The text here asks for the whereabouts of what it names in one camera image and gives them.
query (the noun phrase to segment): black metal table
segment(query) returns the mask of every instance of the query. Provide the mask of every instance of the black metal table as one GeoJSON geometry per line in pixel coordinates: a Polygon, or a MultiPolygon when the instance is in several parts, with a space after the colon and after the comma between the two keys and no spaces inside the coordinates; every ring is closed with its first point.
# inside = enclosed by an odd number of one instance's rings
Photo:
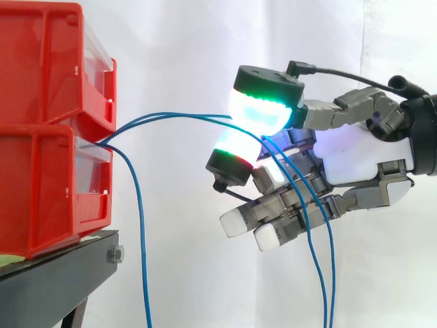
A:
{"type": "Polygon", "coordinates": [[[0,268],[0,327],[79,328],[88,296],[117,270],[118,231],[0,268]]]}

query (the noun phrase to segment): white background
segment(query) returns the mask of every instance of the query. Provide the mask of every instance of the white background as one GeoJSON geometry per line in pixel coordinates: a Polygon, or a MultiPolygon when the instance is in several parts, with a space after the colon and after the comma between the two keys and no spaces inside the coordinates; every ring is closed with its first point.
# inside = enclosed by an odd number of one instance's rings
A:
{"type": "MultiPolygon", "coordinates": [[[[405,74],[435,90],[433,1],[79,1],[117,60],[118,126],[146,113],[227,113],[238,66],[285,70],[291,59],[386,82],[405,74]]],[[[353,81],[304,79],[307,98],[332,100],[353,81]]],[[[305,236],[260,253],[252,234],[228,239],[219,216],[239,201],[212,189],[204,169],[223,128],[174,119],[115,139],[145,202],[155,328],[321,327],[322,296],[305,236]]],[[[395,208],[333,223],[335,327],[437,326],[435,178],[395,208]]],[[[115,158],[113,224],[126,249],[118,272],[89,298],[83,323],[145,327],[139,218],[132,178],[115,158]]],[[[257,197],[252,185],[238,190],[257,197]]],[[[325,227],[313,240],[330,294],[325,227]]]]}

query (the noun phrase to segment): red plastic bin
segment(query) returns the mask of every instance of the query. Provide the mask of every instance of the red plastic bin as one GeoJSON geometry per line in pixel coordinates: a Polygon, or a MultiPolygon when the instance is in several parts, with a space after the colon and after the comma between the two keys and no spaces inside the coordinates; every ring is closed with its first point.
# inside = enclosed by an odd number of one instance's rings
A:
{"type": "Polygon", "coordinates": [[[62,125],[0,125],[0,254],[32,258],[111,222],[112,152],[62,125]]]}
{"type": "Polygon", "coordinates": [[[0,124],[66,124],[94,142],[115,130],[116,63],[75,3],[0,1],[0,124]]]}

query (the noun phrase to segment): screw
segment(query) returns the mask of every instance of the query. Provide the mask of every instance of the screw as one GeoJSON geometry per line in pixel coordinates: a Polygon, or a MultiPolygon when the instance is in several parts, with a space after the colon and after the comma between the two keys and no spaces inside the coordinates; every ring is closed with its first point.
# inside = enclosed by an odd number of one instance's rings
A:
{"type": "Polygon", "coordinates": [[[122,263],[124,259],[124,247],[121,245],[115,246],[111,253],[111,262],[114,264],[122,263]]]}

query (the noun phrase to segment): blue wire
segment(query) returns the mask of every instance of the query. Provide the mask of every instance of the blue wire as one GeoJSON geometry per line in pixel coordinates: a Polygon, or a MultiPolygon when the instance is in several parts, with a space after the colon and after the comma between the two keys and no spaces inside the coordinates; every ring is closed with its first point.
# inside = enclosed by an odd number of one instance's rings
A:
{"type": "MultiPolygon", "coordinates": [[[[109,141],[111,141],[113,138],[117,137],[119,134],[123,133],[124,131],[129,130],[128,126],[135,124],[139,121],[142,121],[146,118],[151,118],[154,116],[173,115],[173,114],[181,114],[181,113],[175,113],[172,111],[161,111],[159,113],[152,113],[152,114],[140,116],[139,118],[136,118],[136,119],[130,121],[129,123],[126,123],[121,128],[118,128],[112,135],[110,135],[106,139],[102,140],[100,143],[107,144],[109,141]]],[[[186,115],[186,117],[200,116],[200,117],[204,117],[204,118],[226,118],[226,119],[230,119],[230,120],[232,119],[232,117],[229,115],[221,115],[221,114],[185,114],[185,115],[186,115]]]]}
{"type": "MultiPolygon", "coordinates": [[[[149,115],[146,115],[146,116],[147,117],[151,117],[153,115],[158,115],[158,114],[155,113],[155,114],[149,114],[149,115]]],[[[220,115],[219,117],[229,118],[229,116],[227,116],[227,115],[220,115]]],[[[293,188],[296,190],[296,193],[297,193],[297,195],[299,197],[302,209],[303,209],[304,214],[305,214],[305,222],[306,222],[307,226],[310,226],[309,225],[309,216],[308,216],[308,212],[307,212],[307,207],[306,207],[305,201],[303,199],[302,193],[299,191],[299,188],[297,187],[296,183],[294,182],[293,178],[290,176],[290,174],[288,173],[286,168],[284,168],[284,166],[282,166],[282,164],[276,158],[276,156],[274,155],[274,152],[270,149],[270,147],[265,142],[263,142],[256,135],[254,135],[253,133],[250,133],[248,131],[245,131],[244,129],[242,129],[242,128],[238,127],[238,126],[235,126],[233,124],[228,124],[228,123],[225,123],[225,122],[221,122],[221,121],[217,121],[217,120],[212,120],[212,119],[207,118],[205,116],[200,116],[199,114],[193,115],[193,114],[173,113],[173,114],[164,115],[164,116],[160,116],[160,117],[157,117],[157,118],[152,118],[152,119],[144,120],[144,121],[140,121],[143,118],[139,118],[139,119],[134,120],[134,121],[136,121],[135,123],[133,123],[133,124],[129,123],[129,124],[123,126],[122,128],[118,129],[117,131],[115,131],[110,137],[108,137],[105,140],[103,140],[100,143],[100,146],[104,146],[105,143],[107,143],[109,140],[111,140],[115,136],[119,135],[120,133],[123,133],[123,132],[125,132],[127,130],[130,130],[131,128],[134,128],[136,126],[140,126],[140,125],[143,125],[143,124],[147,124],[147,123],[150,123],[150,122],[155,122],[155,121],[159,121],[159,120],[165,120],[167,118],[193,118],[193,119],[196,119],[196,120],[203,120],[203,121],[206,121],[206,122],[211,122],[211,123],[219,124],[219,125],[222,125],[222,126],[227,126],[227,127],[230,127],[230,128],[234,128],[237,131],[246,133],[247,135],[250,135],[252,138],[254,138],[258,142],[260,142],[260,144],[263,145],[265,147],[265,149],[267,149],[267,151],[272,156],[272,158],[275,161],[275,163],[279,166],[279,168],[285,174],[285,176],[287,176],[287,178],[290,181],[290,183],[292,184],[293,188]]],[[[310,250],[311,250],[311,255],[313,256],[316,269],[318,270],[318,274],[319,274],[319,278],[320,278],[320,284],[322,286],[322,294],[323,294],[323,302],[324,302],[324,328],[326,328],[326,321],[327,321],[327,300],[326,300],[326,289],[325,289],[325,285],[324,285],[324,279],[323,279],[322,271],[320,270],[320,266],[319,266],[318,261],[317,261],[317,256],[316,256],[316,254],[314,252],[314,248],[313,248],[313,245],[312,245],[311,230],[307,230],[307,234],[308,234],[308,242],[309,242],[309,246],[310,246],[310,250]]]]}
{"type": "Polygon", "coordinates": [[[328,228],[329,233],[329,244],[330,244],[330,261],[331,261],[331,270],[333,272],[333,291],[331,294],[331,302],[330,302],[330,320],[329,320],[329,327],[333,327],[334,323],[334,306],[335,306],[335,286],[336,286],[336,279],[335,279],[335,251],[334,251],[334,237],[333,237],[333,231],[330,227],[329,218],[326,214],[326,211],[324,210],[322,204],[319,201],[319,197],[313,190],[313,187],[308,183],[307,179],[303,176],[302,172],[299,171],[299,169],[295,166],[295,164],[287,157],[287,155],[284,154],[284,152],[278,147],[277,144],[274,143],[271,138],[267,136],[263,136],[268,142],[270,142],[274,148],[276,148],[277,152],[281,154],[281,156],[284,158],[284,161],[290,165],[294,171],[299,175],[300,179],[305,183],[305,186],[308,188],[309,192],[313,196],[313,199],[315,200],[315,203],[319,206],[320,210],[323,214],[323,219],[326,223],[326,227],[328,228]]]}
{"type": "Polygon", "coordinates": [[[141,236],[141,272],[143,274],[143,294],[144,294],[144,304],[145,304],[145,317],[147,320],[147,327],[152,328],[152,313],[150,311],[150,300],[149,300],[149,288],[147,285],[147,257],[145,251],[145,229],[144,229],[144,208],[143,208],[143,197],[141,196],[141,188],[139,186],[139,181],[137,177],[137,173],[129,161],[129,158],[119,149],[111,145],[105,145],[102,143],[96,143],[97,146],[109,148],[119,154],[129,166],[130,173],[134,179],[135,190],[137,191],[137,199],[138,199],[138,210],[139,210],[139,223],[140,223],[140,236],[141,236]]]}

